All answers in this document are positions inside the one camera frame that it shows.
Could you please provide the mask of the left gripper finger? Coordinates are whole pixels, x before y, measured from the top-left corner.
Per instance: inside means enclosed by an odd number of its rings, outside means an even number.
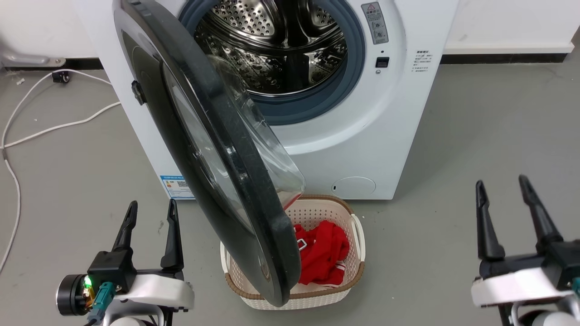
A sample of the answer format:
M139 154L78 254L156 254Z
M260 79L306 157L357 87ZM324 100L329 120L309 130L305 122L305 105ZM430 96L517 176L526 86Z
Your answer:
M165 254L161 258L161 268L164 272L182 272L184 268L182 237L177 202L174 199L169 201L166 219L168 221L168 235Z
M131 248L132 231L136 226L138 202L132 201L125 213L122 225L116 236L112 250L129 250Z

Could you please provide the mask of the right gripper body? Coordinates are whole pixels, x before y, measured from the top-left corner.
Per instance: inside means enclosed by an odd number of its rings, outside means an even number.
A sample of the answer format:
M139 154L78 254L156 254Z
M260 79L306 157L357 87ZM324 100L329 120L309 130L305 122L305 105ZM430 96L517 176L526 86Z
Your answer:
M497 241L479 241L480 275L471 298L478 307L516 309L554 303L580 309L580 241L552 243L544 254L507 257Z

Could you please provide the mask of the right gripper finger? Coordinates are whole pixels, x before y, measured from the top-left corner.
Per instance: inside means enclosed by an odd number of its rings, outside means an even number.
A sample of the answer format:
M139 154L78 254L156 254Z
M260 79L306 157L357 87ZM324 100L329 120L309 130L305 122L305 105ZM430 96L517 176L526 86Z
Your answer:
M500 261L505 249L499 243L489 213L489 198L482 180L476 183L477 256L481 261Z
M534 224L537 238L536 252L544 254L551 243L563 242L563 237L526 175L519 175L519 185L522 198L530 209L531 219Z

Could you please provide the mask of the black round washing machine door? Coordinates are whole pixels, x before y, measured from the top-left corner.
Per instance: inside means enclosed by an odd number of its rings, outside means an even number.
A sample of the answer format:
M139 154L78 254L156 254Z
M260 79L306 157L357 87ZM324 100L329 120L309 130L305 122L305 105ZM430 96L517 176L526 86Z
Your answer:
M205 54L154 0L113 0L112 11L137 103L245 277L286 305L301 263L285 211L305 178L230 62Z

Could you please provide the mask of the white front-load washing machine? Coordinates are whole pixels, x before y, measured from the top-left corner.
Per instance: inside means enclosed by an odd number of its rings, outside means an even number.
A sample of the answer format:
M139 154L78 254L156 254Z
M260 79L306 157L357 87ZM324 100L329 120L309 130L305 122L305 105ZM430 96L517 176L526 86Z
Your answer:
M154 1L178 20L187 0ZM373 44L361 9L362 4L375 1L384 15L388 43ZM347 2L361 23L365 41L362 74L354 90L337 107L315 119L291 125L267 123L306 178L307 194L334 196L331 188L336 181L362 176L376 184L367 200L390 200L414 141L459 0ZM417 50L433 54L426 73L411 72ZM375 68L377 57L389 57L388 68Z

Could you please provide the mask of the grey-blue rubber door gasket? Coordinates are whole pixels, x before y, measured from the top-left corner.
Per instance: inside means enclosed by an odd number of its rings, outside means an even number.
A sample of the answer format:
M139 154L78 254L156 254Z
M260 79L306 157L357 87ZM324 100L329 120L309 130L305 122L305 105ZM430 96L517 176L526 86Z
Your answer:
M187 0L180 9L178 20L194 37L195 29L203 15L217 2L218 0ZM335 76L325 83L296 95L259 96L249 93L242 82L249 97L257 104L271 125L302 123L330 112L350 95L362 74L365 60L365 41L361 23L354 10L347 0L314 0L314 2L325 8L342 30L348 50L346 61L343 62ZM203 50L201 43L196 39L195 41Z

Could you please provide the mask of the blue energy label sticker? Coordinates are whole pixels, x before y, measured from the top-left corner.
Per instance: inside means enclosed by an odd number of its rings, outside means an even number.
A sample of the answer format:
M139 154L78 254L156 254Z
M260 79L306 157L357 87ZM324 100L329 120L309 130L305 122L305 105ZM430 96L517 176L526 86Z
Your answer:
M183 176L161 175L159 178L170 199L195 200L195 196Z

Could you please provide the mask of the round white filter cover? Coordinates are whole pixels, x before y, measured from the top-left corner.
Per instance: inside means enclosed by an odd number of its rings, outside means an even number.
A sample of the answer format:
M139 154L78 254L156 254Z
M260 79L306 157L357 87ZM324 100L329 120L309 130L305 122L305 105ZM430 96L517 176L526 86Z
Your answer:
M366 177L349 176L336 181L331 190L334 196L342 199L366 200L375 192L376 184Z

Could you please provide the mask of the red garment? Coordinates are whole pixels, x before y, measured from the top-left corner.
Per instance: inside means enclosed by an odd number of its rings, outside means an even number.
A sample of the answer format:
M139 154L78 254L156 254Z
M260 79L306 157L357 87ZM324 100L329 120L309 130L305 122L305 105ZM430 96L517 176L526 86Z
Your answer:
M339 287L346 271L344 260L350 251L344 230L324 220L311 230L296 224L294 231L302 265L299 283Z

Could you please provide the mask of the cream plastic laundry basket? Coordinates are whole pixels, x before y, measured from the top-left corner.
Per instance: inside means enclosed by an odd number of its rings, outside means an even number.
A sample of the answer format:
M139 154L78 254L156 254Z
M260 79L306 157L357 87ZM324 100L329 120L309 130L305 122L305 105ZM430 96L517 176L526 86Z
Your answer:
M224 245L220 244L222 269L228 286L248 306L257 310L313 309L341 301L364 273L365 236L360 219L343 200L323 195L302 196L286 209L286 214L294 224L302 225L306 230L317 227L321 221L331 221L345 231L350 250L343 261L345 275L342 283L336 286L298 283L291 289L286 305L275 307L263 299Z

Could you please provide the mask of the black baseboard strip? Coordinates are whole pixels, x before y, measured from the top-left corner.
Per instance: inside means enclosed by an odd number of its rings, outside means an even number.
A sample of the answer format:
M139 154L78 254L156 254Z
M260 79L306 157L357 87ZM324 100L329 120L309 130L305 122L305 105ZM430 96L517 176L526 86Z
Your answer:
M567 53L443 54L441 65L528 64L564 62Z

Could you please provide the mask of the small printed text label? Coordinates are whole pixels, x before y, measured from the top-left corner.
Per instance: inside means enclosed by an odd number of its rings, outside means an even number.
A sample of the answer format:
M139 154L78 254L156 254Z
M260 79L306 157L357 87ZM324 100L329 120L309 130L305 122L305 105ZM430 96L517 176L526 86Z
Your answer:
M411 72L426 73L431 66L433 54L429 50L417 50L411 66Z

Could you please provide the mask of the stainless steel washer drum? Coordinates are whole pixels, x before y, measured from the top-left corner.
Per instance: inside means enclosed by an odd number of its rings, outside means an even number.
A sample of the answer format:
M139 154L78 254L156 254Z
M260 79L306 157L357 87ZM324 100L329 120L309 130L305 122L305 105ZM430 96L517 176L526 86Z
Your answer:
M268 97L322 85L348 53L338 23L314 0L218 0L194 37L232 64L249 93Z

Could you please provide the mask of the grey warning sticker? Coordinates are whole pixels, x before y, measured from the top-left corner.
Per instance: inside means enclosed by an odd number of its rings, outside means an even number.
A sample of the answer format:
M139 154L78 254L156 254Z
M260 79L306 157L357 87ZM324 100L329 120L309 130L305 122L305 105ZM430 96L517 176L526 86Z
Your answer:
M389 35L386 27L385 17L379 2L371 2L361 5L365 19L369 25L373 44L383 44L389 42Z

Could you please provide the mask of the grey metal bracket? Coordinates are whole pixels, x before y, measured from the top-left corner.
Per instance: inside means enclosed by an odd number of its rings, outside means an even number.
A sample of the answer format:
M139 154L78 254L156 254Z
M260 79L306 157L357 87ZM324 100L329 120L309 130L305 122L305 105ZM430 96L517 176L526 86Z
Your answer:
M0 37L0 68L58 68L66 61L66 58L19 53Z

